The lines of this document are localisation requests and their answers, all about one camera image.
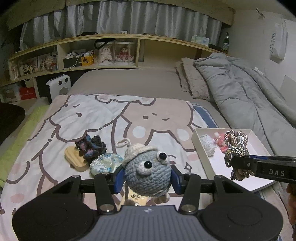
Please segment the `blue floral brocade pouch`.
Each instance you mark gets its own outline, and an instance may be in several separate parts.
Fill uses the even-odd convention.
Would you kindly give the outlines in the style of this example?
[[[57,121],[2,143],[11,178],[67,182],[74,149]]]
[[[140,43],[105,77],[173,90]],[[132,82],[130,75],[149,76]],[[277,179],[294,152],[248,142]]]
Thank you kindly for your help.
[[[101,173],[113,173],[123,162],[123,158],[115,153],[104,153],[90,164],[90,173],[95,176]]]

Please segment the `black cushion chair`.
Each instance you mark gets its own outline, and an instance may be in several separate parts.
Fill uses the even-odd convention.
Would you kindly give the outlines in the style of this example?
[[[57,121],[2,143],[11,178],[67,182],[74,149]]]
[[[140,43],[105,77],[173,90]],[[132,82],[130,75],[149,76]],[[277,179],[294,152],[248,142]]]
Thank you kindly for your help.
[[[2,144],[19,127],[25,119],[26,112],[21,106],[1,102],[0,114],[0,144]]]

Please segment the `oval wooden block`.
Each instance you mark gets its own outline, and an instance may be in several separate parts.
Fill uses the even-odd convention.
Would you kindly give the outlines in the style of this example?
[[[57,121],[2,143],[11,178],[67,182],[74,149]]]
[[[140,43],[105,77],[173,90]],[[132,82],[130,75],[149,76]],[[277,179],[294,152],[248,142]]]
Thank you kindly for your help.
[[[65,158],[79,172],[89,169],[88,162],[79,154],[80,150],[75,146],[69,146],[65,149]]]

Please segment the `pink crochet doll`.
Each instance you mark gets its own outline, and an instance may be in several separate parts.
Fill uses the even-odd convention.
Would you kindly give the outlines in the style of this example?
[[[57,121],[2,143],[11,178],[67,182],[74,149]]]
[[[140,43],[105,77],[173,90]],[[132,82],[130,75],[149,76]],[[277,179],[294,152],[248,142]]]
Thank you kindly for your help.
[[[225,144],[224,136],[225,136],[224,133],[218,133],[218,132],[214,133],[215,144],[219,147],[220,151],[225,154],[228,149],[228,146]]]

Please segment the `white knitted roll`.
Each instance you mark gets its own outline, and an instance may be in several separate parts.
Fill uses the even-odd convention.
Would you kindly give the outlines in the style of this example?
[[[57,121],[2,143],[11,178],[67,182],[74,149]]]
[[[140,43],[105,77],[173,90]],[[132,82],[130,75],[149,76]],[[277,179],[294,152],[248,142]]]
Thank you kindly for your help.
[[[202,147],[204,148],[208,157],[211,157],[215,153],[216,144],[214,140],[209,135],[201,135],[200,142]]]

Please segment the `grey crochet frog doll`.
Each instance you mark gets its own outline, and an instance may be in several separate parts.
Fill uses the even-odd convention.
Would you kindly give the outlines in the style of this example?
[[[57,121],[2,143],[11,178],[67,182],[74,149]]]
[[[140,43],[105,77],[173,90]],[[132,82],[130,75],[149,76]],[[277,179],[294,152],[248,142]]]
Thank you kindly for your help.
[[[118,141],[115,146],[127,147],[122,162],[125,172],[125,205],[135,206],[135,201],[128,197],[130,190],[140,196],[153,198],[155,204],[167,203],[171,188],[168,155],[155,146],[132,144],[128,138]]]

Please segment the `white shallow cardboard box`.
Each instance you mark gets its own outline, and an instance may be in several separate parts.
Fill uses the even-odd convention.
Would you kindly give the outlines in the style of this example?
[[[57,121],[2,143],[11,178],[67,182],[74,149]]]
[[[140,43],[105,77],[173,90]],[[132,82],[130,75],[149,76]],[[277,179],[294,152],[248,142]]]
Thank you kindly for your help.
[[[251,192],[275,183],[255,177],[255,161],[270,154],[252,130],[197,128],[192,142],[208,179],[222,175]]]

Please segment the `wooden headboard shelf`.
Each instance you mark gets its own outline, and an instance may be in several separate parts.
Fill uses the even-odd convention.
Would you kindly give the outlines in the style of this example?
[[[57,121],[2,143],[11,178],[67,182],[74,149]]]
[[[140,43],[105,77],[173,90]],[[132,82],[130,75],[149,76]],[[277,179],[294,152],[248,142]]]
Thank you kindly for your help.
[[[112,47],[113,62],[99,65],[99,50]],[[117,62],[115,56],[128,48],[133,62]],[[71,86],[84,73],[99,69],[166,69],[175,70],[182,58],[199,59],[216,53],[215,48],[149,34],[94,34],[66,38],[16,52],[8,59],[9,78],[1,80],[1,99],[11,102],[20,96],[21,87],[34,87],[36,96],[48,93],[48,80],[63,74]],[[94,63],[81,65],[81,57],[92,54]]]

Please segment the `white dressed doll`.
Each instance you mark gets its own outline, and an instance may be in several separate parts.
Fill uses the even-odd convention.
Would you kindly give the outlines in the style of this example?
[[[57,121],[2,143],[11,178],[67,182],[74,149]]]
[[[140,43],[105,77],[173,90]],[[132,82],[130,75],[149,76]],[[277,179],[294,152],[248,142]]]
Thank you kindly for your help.
[[[110,65],[113,62],[113,54],[111,46],[104,46],[99,50],[99,65]]]

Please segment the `yellow tissue pack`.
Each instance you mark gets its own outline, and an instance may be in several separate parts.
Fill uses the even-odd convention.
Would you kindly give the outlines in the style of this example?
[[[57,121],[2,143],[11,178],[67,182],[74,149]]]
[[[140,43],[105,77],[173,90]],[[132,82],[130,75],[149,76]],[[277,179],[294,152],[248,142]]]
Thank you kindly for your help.
[[[146,206],[148,201],[148,197],[141,196],[132,190],[128,189],[128,198],[125,199],[125,195],[123,196],[120,205],[131,205],[131,206]]]

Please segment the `green glass bottle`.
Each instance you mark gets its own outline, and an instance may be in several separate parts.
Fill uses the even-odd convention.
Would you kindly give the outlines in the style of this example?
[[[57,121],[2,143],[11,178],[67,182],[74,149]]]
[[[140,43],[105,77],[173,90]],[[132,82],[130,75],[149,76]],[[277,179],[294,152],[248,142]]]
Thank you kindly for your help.
[[[227,52],[229,49],[229,45],[230,45],[230,40],[229,40],[229,33],[226,33],[226,37],[223,40],[223,46],[222,46],[222,50]]]

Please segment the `tissue box on shelf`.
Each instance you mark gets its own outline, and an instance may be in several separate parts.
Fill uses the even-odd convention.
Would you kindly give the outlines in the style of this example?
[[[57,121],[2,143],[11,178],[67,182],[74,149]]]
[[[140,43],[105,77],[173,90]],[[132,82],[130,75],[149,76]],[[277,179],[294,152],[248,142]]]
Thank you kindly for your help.
[[[191,43],[199,44],[208,47],[210,44],[210,39],[207,37],[193,35],[191,37]]]

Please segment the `beige fluffy pillow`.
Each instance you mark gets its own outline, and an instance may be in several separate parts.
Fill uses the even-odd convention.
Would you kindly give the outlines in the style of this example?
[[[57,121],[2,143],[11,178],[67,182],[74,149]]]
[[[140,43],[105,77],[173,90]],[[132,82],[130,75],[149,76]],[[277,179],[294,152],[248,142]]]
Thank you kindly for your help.
[[[211,101],[210,90],[204,77],[194,65],[194,59],[182,58],[175,63],[181,89],[191,94],[193,99],[203,99]]]

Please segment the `dark blue crochet scrunchie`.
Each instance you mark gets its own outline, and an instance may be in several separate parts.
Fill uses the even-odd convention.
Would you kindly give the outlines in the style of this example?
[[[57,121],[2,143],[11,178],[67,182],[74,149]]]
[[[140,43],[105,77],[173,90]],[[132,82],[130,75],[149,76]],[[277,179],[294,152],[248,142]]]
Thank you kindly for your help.
[[[100,155],[107,151],[106,144],[102,142],[100,136],[90,137],[86,135],[84,138],[75,141],[76,148],[79,150],[79,155],[84,158],[88,164],[97,159]]]

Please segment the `grey curtain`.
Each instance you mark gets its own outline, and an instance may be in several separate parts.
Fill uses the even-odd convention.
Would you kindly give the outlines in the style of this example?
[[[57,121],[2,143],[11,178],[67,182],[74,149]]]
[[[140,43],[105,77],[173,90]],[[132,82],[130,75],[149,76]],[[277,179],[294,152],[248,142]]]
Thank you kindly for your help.
[[[20,49],[82,33],[152,34],[191,41],[207,37],[217,45],[222,22],[190,9],[150,1],[97,1],[53,11],[23,25]]]

